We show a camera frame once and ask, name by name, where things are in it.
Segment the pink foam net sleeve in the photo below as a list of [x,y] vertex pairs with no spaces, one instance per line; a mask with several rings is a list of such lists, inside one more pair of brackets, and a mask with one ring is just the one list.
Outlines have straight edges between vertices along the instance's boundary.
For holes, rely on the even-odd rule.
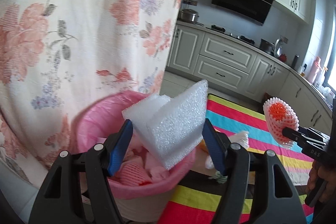
[[263,104],[265,121],[268,131],[274,140],[285,149],[291,149],[294,141],[282,134],[284,128],[297,131],[299,120],[294,110],[283,100],[272,97]]

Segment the white foam block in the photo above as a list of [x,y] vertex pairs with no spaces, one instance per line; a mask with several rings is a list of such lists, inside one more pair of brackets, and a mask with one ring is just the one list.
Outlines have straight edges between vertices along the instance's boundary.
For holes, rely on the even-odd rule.
[[122,111],[143,146],[170,170],[202,140],[208,82],[201,80],[171,98],[152,94]]

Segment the pink trash bag bin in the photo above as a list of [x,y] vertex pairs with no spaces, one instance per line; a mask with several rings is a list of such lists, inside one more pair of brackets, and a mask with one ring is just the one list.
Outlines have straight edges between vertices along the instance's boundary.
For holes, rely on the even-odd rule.
[[[75,126],[77,150],[86,152],[95,144],[104,143],[110,134],[119,132],[125,121],[122,111],[146,97],[147,94],[135,91],[120,92],[83,110]],[[193,149],[171,170],[166,170],[133,134],[119,170],[108,178],[112,194],[129,200],[172,190],[191,169],[195,158]]]

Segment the lower kitchen cabinets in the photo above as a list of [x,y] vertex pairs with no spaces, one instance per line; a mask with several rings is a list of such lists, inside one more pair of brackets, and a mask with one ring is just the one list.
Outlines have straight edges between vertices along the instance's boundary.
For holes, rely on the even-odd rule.
[[312,84],[275,57],[198,24],[177,22],[167,69],[207,79],[220,91],[262,102],[267,95],[287,102],[301,126],[329,133],[332,110]]

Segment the crumpled white tissue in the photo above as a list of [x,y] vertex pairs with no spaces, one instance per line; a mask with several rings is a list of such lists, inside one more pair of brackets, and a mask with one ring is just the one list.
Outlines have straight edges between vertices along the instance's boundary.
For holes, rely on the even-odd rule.
[[[248,131],[241,131],[237,134],[231,135],[228,137],[231,143],[238,143],[243,148],[248,149],[249,148],[249,138],[248,138]],[[211,156],[208,155],[205,160],[205,168],[206,169],[214,169],[214,163],[211,159]]]

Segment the green white wavy cloth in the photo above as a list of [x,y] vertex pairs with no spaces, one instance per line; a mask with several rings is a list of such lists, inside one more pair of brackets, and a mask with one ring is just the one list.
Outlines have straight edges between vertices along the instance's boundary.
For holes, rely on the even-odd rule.
[[215,180],[218,184],[225,184],[228,176],[223,176],[218,170],[210,177],[210,180]]

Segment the dark red floor bin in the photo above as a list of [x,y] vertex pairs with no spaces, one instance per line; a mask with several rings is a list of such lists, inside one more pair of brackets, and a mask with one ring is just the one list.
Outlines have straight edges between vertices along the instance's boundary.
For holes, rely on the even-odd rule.
[[271,99],[272,97],[272,95],[264,93],[261,104],[263,105],[267,100]]

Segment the striped colourful tablecloth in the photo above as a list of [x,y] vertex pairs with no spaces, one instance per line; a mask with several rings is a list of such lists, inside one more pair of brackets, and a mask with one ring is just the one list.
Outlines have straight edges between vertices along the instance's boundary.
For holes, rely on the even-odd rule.
[[[264,115],[209,94],[206,117],[216,131],[227,136],[247,131],[250,152],[275,151],[296,187],[301,203],[305,202],[312,160],[302,154],[298,145],[291,149],[280,146],[268,132]],[[210,223],[225,188],[226,185],[214,177],[189,171],[176,186],[159,223]]]

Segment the pink thermos jug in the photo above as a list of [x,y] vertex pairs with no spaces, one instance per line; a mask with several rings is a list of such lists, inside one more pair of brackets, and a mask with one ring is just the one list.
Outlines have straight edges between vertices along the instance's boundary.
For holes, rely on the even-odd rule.
[[309,74],[306,77],[307,81],[313,84],[320,70],[321,70],[321,58],[317,56],[311,66]]

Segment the black bottle on counter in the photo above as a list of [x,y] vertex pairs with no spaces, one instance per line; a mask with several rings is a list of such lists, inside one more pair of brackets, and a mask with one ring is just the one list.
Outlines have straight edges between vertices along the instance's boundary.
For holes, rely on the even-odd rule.
[[299,55],[295,55],[295,56],[294,56],[294,59],[293,59],[293,61],[292,61],[292,63],[291,63],[291,68],[292,68],[292,69],[295,69],[295,67],[297,66],[298,59],[299,59]]

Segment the black cooking pot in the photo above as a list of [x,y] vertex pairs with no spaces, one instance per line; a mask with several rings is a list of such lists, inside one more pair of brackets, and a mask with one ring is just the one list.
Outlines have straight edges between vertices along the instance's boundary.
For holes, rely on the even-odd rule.
[[268,53],[269,55],[273,54],[273,50],[274,50],[274,44],[270,43],[264,39],[261,39],[261,43],[260,43],[260,50],[264,51],[265,53]]

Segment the steel pot lid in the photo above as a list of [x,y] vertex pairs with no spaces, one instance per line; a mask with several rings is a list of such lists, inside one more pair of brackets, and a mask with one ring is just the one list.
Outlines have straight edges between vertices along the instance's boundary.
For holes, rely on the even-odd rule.
[[274,43],[274,48],[273,48],[274,57],[279,58],[281,56],[282,44],[283,44],[283,40],[281,38],[277,39],[276,42]]

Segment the gas stove top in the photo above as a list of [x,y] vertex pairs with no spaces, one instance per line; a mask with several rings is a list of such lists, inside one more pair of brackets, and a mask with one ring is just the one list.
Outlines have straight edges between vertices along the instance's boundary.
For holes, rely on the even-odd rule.
[[245,43],[248,43],[250,45],[253,45],[255,44],[255,41],[252,40],[252,39],[249,39],[249,38],[246,38],[245,36],[243,35],[237,35],[237,34],[234,34],[232,32],[228,32],[225,28],[223,27],[220,27],[220,26],[217,26],[217,25],[211,25],[210,26],[210,29],[213,30],[213,31],[216,31],[216,32],[219,32],[221,34],[224,34],[226,36],[230,36],[232,38],[235,38],[235,39],[238,39],[238,40],[241,40]]

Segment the steel pot on counter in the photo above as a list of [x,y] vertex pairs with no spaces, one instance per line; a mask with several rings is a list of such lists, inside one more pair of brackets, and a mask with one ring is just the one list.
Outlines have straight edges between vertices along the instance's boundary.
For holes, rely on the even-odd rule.
[[178,19],[188,23],[197,23],[199,14],[193,9],[182,9],[179,11]]

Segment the floral curtain cloth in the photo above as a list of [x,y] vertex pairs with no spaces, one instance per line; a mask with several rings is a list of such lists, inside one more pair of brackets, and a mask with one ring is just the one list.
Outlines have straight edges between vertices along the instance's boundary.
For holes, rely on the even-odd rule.
[[159,92],[180,4],[1,0],[1,161],[40,187],[85,108]]

